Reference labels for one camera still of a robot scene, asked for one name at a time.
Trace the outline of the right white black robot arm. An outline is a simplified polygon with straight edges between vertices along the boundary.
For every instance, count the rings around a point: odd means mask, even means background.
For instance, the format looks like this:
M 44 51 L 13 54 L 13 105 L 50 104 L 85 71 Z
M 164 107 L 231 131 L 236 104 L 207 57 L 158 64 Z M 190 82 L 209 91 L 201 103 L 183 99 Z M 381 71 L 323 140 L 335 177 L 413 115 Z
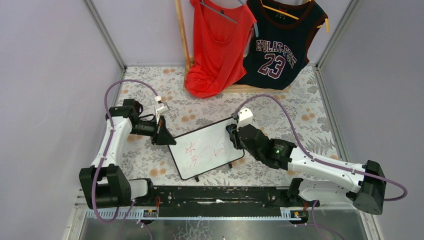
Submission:
M 293 142 L 268 138 L 251 124 L 243 127 L 230 124 L 225 130 L 235 149 L 247 151 L 267 167 L 307 173 L 325 180 L 324 183 L 293 180 L 290 185 L 296 188 L 300 199 L 308 202 L 329 199 L 352 203 L 368 214 L 383 213 L 387 184 L 382 180 L 385 175 L 378 162 L 368 160 L 360 164 L 331 158 L 318 160 L 311 153 L 305 154 Z

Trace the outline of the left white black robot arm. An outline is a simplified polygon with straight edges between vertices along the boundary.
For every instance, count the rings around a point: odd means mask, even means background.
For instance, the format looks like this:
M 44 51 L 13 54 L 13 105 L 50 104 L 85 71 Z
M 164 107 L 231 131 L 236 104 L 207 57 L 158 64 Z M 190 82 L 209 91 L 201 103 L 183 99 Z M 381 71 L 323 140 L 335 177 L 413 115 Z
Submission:
M 160 96 L 152 120 L 140 115 L 143 106 L 133 98 L 125 99 L 122 106 L 109 108 L 106 116 L 106 134 L 96 158 L 90 167 L 82 168 L 79 181 L 90 209 L 126 207 L 136 200 L 140 205 L 155 199 L 154 186 L 149 178 L 128 180 L 121 169 L 124 144 L 129 135 L 150 137 L 153 145 L 176 145 L 175 138 L 166 127 L 163 116 L 168 111 Z

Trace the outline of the white board with black frame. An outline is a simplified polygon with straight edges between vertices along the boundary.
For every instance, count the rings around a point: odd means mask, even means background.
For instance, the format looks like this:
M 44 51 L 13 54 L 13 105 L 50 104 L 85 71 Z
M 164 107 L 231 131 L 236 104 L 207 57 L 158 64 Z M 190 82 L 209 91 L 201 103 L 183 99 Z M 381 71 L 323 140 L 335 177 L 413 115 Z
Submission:
M 235 119 L 228 117 L 175 137 L 176 144 L 168 148 L 182 180 L 196 178 L 244 157 L 244 150 L 233 146 L 226 130 L 235 123 Z

